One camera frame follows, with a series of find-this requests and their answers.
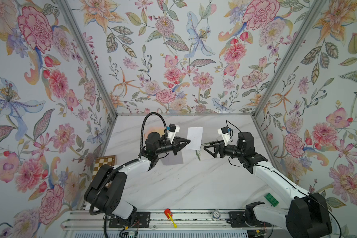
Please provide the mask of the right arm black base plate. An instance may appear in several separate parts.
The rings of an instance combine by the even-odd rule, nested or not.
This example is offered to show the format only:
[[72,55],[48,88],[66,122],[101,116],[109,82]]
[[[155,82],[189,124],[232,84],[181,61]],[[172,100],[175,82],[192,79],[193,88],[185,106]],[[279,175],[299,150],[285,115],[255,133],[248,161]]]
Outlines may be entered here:
[[258,221],[249,213],[246,215],[244,211],[231,211],[228,212],[228,215],[227,223],[232,228],[272,228],[270,223]]

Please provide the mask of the grey lavender envelope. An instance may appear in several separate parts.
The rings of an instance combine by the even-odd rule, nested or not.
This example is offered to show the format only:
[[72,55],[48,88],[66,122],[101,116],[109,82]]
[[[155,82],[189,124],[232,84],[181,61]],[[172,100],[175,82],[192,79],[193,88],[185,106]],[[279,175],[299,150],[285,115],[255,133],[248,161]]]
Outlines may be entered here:
[[183,164],[183,156],[182,152],[178,152],[177,155],[175,155],[173,152],[169,153],[166,157],[160,159],[162,164],[165,166],[173,166],[173,165],[180,165]]

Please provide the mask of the blue bordered white letter paper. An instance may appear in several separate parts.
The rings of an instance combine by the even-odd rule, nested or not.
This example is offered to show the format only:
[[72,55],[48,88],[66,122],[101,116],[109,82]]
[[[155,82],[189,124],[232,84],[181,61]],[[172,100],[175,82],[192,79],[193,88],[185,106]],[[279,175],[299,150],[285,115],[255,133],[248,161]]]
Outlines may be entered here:
[[188,128],[187,139],[190,143],[186,146],[187,150],[200,150],[203,136],[203,127]]

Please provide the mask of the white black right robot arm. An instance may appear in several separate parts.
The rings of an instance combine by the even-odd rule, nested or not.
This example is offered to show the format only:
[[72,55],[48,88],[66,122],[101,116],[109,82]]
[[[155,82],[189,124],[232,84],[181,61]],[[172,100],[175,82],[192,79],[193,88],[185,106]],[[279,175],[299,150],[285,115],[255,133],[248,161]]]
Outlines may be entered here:
[[244,222],[248,226],[269,223],[288,231],[293,238],[322,238],[332,234],[331,215],[325,197],[308,193],[256,153],[251,133],[240,132],[235,145],[230,144],[229,133],[219,130],[219,134],[223,139],[211,142],[204,150],[214,158],[238,159],[252,175],[272,188],[288,207],[281,209],[260,201],[250,203],[244,213]]

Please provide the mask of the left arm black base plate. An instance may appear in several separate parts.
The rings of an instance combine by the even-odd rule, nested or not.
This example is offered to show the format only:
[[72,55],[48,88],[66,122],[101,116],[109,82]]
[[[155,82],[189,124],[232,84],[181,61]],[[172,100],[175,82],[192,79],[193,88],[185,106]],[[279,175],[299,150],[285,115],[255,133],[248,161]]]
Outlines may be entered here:
[[109,228],[130,228],[132,225],[134,225],[134,228],[149,228],[150,221],[150,212],[134,212],[128,219],[122,219],[120,217],[111,218]]

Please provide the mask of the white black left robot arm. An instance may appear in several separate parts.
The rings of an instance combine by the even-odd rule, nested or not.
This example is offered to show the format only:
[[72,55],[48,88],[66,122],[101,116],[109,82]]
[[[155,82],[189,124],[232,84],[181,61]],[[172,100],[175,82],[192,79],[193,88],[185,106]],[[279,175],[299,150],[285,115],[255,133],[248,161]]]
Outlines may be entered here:
[[160,159],[160,154],[177,155],[190,144],[189,139],[175,137],[170,132],[161,136],[157,132],[148,135],[139,158],[118,167],[103,165],[98,170],[84,199],[90,204],[89,214],[104,214],[132,223],[137,208],[126,202],[122,196],[129,177],[152,170]]

